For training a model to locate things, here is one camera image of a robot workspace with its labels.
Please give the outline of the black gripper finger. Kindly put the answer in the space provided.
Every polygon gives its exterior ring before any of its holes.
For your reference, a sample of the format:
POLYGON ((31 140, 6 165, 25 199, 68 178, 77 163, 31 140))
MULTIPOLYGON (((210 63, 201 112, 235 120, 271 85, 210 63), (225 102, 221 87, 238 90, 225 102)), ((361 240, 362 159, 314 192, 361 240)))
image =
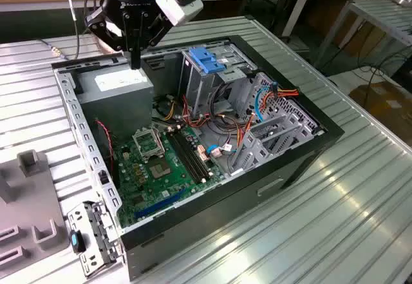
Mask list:
POLYGON ((122 32, 119 36, 107 28, 106 16, 103 9, 96 9, 94 12, 86 16, 86 25, 88 29, 98 37, 103 43, 115 50, 122 52, 127 59, 132 70, 136 69, 135 60, 135 43, 127 32, 122 32))
POLYGON ((144 50, 156 46, 172 28, 172 23, 163 14, 141 14, 135 43, 135 69, 141 68, 141 54, 144 50))

